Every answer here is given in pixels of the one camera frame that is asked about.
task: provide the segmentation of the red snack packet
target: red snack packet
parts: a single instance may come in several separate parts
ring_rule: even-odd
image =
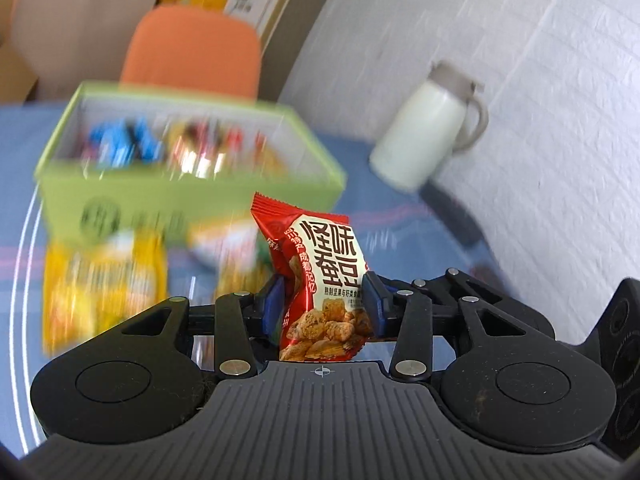
[[[371,335],[360,285],[368,270],[349,218],[254,196],[251,213],[285,277],[281,361],[347,361]]]

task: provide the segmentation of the orange chair backrest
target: orange chair backrest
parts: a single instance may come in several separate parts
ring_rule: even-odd
[[[245,22],[190,6],[159,6],[136,27],[120,81],[255,99],[260,39]]]

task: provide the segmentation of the red packaging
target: red packaging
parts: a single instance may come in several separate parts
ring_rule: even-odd
[[[349,218],[254,196],[275,271],[285,277],[281,361],[347,361],[371,335],[360,285],[367,264]]]

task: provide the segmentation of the blue table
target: blue table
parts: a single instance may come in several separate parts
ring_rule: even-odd
[[[51,104],[0,107],[0,442],[17,456],[44,439],[28,401],[31,380],[48,361],[40,339],[46,231],[33,170],[62,110]],[[480,266],[500,275],[482,240],[461,244],[420,197],[380,182],[367,165],[370,146],[320,137],[349,174],[335,211],[350,215],[372,270],[407,281],[434,278],[447,267],[472,274]],[[171,294],[209,303],[215,275],[185,250],[170,251],[169,263]],[[388,366],[392,348],[367,344],[357,357]],[[445,368],[453,357],[436,338],[434,368]]]

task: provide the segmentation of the thermos handle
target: thermos handle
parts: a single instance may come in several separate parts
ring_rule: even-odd
[[[471,135],[467,137],[463,137],[462,135],[458,136],[453,146],[454,152],[468,150],[469,148],[471,148],[476,142],[478,142],[478,139],[482,136],[487,126],[489,125],[489,111],[486,109],[484,103],[475,95],[471,96],[469,102],[475,105],[476,108],[478,108],[478,113],[480,115],[478,119],[478,125],[476,126],[476,129],[473,130],[473,133],[471,133]]]

